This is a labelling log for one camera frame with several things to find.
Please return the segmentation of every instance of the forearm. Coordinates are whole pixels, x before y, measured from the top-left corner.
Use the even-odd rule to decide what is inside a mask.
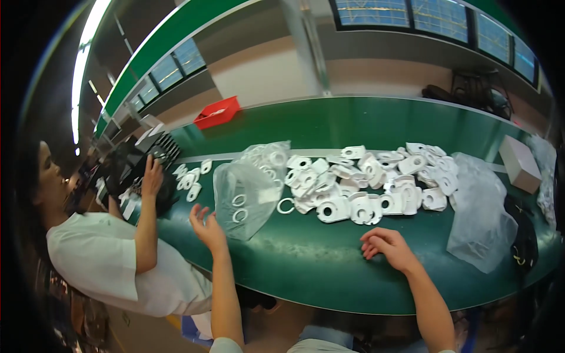
[[[137,273],[144,273],[157,264],[157,213],[154,196],[145,196],[141,200],[141,214],[134,238]]]
[[[112,196],[108,196],[108,213],[121,220],[124,219],[124,217],[121,215],[120,206],[118,206],[118,202]]]
[[[455,350],[455,330],[449,309],[421,264],[405,272],[420,334],[430,353]]]
[[[212,265],[212,335],[227,337],[244,346],[241,310],[233,279],[232,260],[226,249],[213,254]]]

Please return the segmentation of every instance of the green workbench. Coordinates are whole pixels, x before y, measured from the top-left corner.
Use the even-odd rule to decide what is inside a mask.
[[[504,135],[523,140],[527,133],[478,111],[445,104],[397,98],[341,97],[284,102],[237,113],[224,125],[200,131],[193,124],[171,132],[184,152],[181,159],[240,152],[249,145],[291,140],[293,149],[341,149],[365,145],[369,150],[394,150],[405,142],[442,147],[502,164],[498,146]],[[214,161],[214,168],[228,160]],[[189,169],[200,165],[187,164]],[[214,207],[212,172],[201,176],[196,202]],[[510,194],[524,197],[532,209],[539,261],[527,276],[534,283],[557,266],[563,246],[536,206],[536,196],[509,184]],[[370,192],[382,193],[381,190]],[[159,220],[159,237],[191,263],[212,270],[208,249],[188,222],[187,191]],[[291,197],[285,187],[282,197]],[[130,222],[138,219],[136,209]],[[460,310],[506,297],[518,289],[514,259],[508,255],[495,271],[484,274],[445,249],[454,211],[425,211],[415,216],[385,216],[378,226],[396,229],[422,262],[450,310]],[[236,282],[254,290],[309,306],[332,310],[406,315],[415,307],[404,276],[382,255],[363,259],[359,237],[369,229],[350,220],[324,224],[315,210],[303,215],[274,212],[247,242],[230,239]]]

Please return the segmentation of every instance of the white box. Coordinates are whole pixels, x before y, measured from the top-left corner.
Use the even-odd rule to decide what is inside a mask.
[[[530,194],[535,193],[540,187],[541,174],[528,146],[506,135],[498,152],[510,183]]]

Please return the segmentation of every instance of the clear plastic bag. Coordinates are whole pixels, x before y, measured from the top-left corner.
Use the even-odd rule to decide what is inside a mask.
[[[553,207],[553,177],[555,173],[555,148],[543,138],[532,135],[526,139],[526,145],[532,150],[533,157],[541,171],[540,193],[537,205],[545,215],[547,223],[555,230],[555,210]]]
[[[454,153],[459,188],[447,251],[484,273],[496,268],[516,239],[518,224],[504,209],[506,188],[479,158]]]
[[[214,171],[216,219],[228,237],[249,240],[283,194],[290,141],[253,145]]]

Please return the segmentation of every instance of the woman's hand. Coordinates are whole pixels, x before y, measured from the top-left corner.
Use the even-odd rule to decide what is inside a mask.
[[[389,264],[403,273],[421,265],[402,235],[396,230],[377,227],[365,233],[361,241],[363,257],[367,260],[382,252]]]
[[[223,229],[216,221],[216,212],[206,217],[204,215],[210,210],[208,207],[202,209],[198,203],[190,210],[190,224],[198,238],[210,249],[212,257],[228,252],[228,242],[225,239]]]
[[[141,181],[141,197],[156,197],[163,182],[163,167],[153,155],[147,156],[145,174]]]

